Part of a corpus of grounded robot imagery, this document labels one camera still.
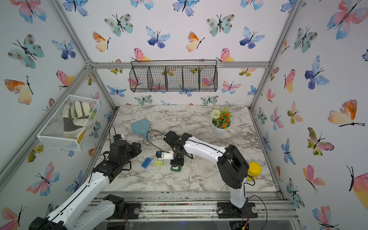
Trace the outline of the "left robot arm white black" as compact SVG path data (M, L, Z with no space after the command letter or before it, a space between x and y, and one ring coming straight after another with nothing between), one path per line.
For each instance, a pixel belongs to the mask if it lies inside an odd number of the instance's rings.
M111 217L128 221L134 208L125 204L117 195L107 195L86 214L83 211L113 180L124 171L125 165L141 154L141 144L129 144L126 140L115 140L110 145L108 156L99 163L77 191L46 217L37 217L29 225L31 230L93 230Z

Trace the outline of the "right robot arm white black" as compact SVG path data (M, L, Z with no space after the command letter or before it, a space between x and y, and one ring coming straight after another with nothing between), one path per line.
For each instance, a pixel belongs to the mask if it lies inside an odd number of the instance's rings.
M223 182L230 187L230 203L238 209L247 203L245 183L248 177L249 164L234 145L220 147L203 142L191 134L179 136L169 131L164 141L171 151L157 151L157 159L170 160L173 168L184 165L184 157L198 156L217 165Z

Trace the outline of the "blue long lego brick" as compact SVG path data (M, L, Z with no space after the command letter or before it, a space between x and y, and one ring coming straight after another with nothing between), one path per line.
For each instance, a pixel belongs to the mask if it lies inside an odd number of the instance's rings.
M151 164L151 162L152 162L151 158L146 158L144 160L144 162L142 163L142 165L141 165L142 168L147 169L149 167L149 165Z

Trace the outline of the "green long lego brick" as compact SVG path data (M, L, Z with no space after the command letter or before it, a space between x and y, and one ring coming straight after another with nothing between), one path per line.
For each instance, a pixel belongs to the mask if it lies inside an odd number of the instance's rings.
M171 171L172 172L181 172L182 171L182 167L181 166L177 166L177 167L171 166Z

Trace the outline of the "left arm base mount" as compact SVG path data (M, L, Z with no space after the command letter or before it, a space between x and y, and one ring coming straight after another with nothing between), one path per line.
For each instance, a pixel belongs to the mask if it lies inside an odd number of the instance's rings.
M103 198L101 204L107 205L109 211L106 219L138 219L141 211L140 203L126 202L124 198L109 194Z

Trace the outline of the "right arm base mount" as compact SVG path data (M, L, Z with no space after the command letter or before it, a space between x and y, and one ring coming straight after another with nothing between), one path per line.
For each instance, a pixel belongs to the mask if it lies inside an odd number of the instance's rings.
M242 208L238 208L230 202L218 202L217 215L220 219L254 219L258 218L258 209L253 202L246 203Z

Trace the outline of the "lime green lego brick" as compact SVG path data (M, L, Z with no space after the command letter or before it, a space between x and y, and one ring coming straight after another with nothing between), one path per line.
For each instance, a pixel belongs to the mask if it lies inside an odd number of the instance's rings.
M159 161L159 160L157 160L157 161L155 161L155 166L163 166L163 161Z

